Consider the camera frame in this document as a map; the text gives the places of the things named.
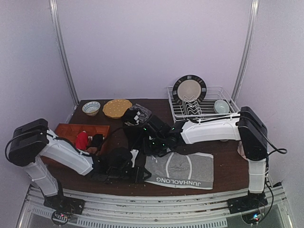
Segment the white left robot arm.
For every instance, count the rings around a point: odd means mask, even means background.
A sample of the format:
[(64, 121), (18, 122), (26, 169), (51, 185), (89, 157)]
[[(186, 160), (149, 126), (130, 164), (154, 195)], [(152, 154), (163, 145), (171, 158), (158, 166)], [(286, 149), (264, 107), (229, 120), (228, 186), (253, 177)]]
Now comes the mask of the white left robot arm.
[(37, 119), (16, 128), (4, 149), (5, 158), (21, 167), (37, 185), (52, 207), (61, 207), (68, 201), (64, 196), (61, 177), (54, 177), (43, 158), (49, 158), (69, 168), (76, 191), (97, 192), (97, 187), (114, 180), (143, 183), (151, 173), (136, 165), (138, 152), (116, 148), (109, 154), (95, 155), (77, 148), (70, 140), (58, 136), (45, 119)]

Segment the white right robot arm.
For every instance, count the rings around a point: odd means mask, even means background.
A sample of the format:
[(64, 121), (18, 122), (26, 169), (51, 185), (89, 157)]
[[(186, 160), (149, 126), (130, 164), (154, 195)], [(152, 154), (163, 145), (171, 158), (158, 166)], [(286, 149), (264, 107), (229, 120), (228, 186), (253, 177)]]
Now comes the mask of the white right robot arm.
[(185, 155), (193, 154), (194, 145), (207, 142), (234, 141), (248, 161), (249, 187), (245, 197), (230, 199), (232, 208), (241, 211), (268, 204), (264, 193), (268, 170), (267, 128), (250, 107), (244, 106), (237, 113), (218, 118), (179, 121), (173, 126), (154, 115), (142, 131), (144, 151), (159, 157), (182, 149), (186, 149)]

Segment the grey white underwear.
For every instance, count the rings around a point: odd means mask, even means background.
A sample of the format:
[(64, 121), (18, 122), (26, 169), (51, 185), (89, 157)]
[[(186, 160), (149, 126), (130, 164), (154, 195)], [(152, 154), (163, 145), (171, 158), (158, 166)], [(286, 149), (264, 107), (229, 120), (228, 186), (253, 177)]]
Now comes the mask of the grey white underwear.
[(146, 182), (151, 184), (178, 189), (213, 189), (214, 157), (211, 154), (171, 152), (163, 157), (148, 156), (145, 168), (151, 173)]

